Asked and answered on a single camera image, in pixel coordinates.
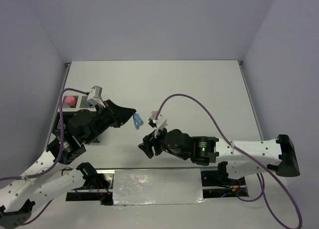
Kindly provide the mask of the blue highlighter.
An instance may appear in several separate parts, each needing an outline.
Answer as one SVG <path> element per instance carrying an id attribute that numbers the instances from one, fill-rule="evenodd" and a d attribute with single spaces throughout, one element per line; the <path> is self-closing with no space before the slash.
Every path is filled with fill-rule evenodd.
<path id="1" fill-rule="evenodd" d="M 133 123 L 136 130 L 139 130 L 143 126 L 144 122 L 138 113 L 133 115 Z"/>

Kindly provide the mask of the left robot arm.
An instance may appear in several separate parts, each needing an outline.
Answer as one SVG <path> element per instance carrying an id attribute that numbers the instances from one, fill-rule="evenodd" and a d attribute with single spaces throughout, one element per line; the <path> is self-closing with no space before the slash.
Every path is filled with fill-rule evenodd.
<path id="1" fill-rule="evenodd" d="M 98 186 L 108 189 L 108 180 L 88 162 L 79 164 L 57 179 L 50 178 L 84 154 L 86 144 L 94 142 L 110 127 L 120 128 L 135 112 L 135 109 L 106 100 L 104 107 L 95 111 L 67 112 L 62 121 L 57 117 L 56 124 L 63 126 L 64 137 L 56 136 L 18 180 L 1 189 L 1 227 L 15 229 L 25 225 L 33 211 L 69 190 Z"/>

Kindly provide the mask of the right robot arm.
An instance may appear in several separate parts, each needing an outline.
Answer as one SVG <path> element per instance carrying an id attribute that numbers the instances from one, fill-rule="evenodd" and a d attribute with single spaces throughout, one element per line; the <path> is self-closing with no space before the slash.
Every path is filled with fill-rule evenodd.
<path id="1" fill-rule="evenodd" d="M 148 158 L 162 152 L 199 166 L 217 167 L 223 185 L 247 175 L 273 171 L 280 177 L 298 177 L 300 170 L 294 145 L 287 135 L 268 141 L 232 141 L 208 136 L 189 136 L 179 129 L 154 130 L 138 147 Z"/>

